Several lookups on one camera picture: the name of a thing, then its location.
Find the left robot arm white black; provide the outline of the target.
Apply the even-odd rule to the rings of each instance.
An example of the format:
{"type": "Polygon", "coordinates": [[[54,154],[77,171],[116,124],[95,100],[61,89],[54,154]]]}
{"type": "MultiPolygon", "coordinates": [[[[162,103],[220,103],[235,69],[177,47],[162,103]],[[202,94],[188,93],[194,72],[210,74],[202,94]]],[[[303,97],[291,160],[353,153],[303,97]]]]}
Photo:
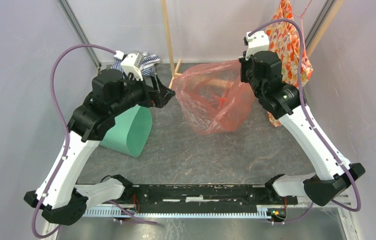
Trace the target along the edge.
{"type": "Polygon", "coordinates": [[[92,91],[65,124],[65,140],[53,168],[42,185],[24,197],[46,221],[70,226],[91,207],[112,200],[126,204],[132,199],[132,184],[120,175],[97,184],[78,185],[77,180],[117,116],[135,106],[162,108],[175,95],[157,75],[151,81],[148,85],[116,69],[102,70],[93,78],[92,91]]]}

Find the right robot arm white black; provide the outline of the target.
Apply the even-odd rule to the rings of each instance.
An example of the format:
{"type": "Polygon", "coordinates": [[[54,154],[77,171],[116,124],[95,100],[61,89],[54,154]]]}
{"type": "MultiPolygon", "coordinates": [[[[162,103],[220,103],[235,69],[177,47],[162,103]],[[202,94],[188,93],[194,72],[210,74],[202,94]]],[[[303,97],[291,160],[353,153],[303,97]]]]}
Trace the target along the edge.
{"type": "Polygon", "coordinates": [[[301,91],[282,81],[282,62],[274,52],[265,50],[248,55],[243,52],[240,80],[251,86],[259,104],[280,121],[309,158],[314,172],[289,176],[279,174],[266,182],[265,199],[277,204],[284,197],[307,197],[321,207],[334,203],[349,187],[357,189],[356,180],[365,169],[351,163],[331,143],[310,113],[301,91]]]}

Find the red plastic trash bag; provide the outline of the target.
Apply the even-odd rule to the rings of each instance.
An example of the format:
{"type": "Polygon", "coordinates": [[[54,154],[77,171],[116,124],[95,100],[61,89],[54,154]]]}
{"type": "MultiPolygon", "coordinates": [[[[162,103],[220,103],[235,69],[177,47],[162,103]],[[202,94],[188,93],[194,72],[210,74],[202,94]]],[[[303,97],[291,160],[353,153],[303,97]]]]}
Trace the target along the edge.
{"type": "Polygon", "coordinates": [[[256,97],[240,80],[237,60],[201,63],[172,81],[184,118],[198,135],[237,130],[248,118],[256,97]]]}

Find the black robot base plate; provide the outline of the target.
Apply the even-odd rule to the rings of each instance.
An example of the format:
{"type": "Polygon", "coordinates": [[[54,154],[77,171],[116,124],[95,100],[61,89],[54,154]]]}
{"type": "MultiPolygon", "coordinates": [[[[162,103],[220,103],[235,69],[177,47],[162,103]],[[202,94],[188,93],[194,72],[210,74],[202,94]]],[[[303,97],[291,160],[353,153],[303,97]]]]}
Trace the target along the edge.
{"type": "Polygon", "coordinates": [[[125,189],[115,202],[135,204],[142,214],[241,214],[262,205],[296,205],[298,199],[279,196],[264,185],[140,184],[125,189]]]}

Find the green plastic trash bin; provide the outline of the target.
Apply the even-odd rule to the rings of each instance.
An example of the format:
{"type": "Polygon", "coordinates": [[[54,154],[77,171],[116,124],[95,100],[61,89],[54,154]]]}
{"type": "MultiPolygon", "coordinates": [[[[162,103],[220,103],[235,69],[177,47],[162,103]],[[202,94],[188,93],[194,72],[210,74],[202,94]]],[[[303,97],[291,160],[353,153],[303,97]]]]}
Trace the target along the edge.
{"type": "Polygon", "coordinates": [[[147,107],[136,105],[115,117],[100,145],[111,150],[139,157],[152,129],[152,115],[147,107]]]}

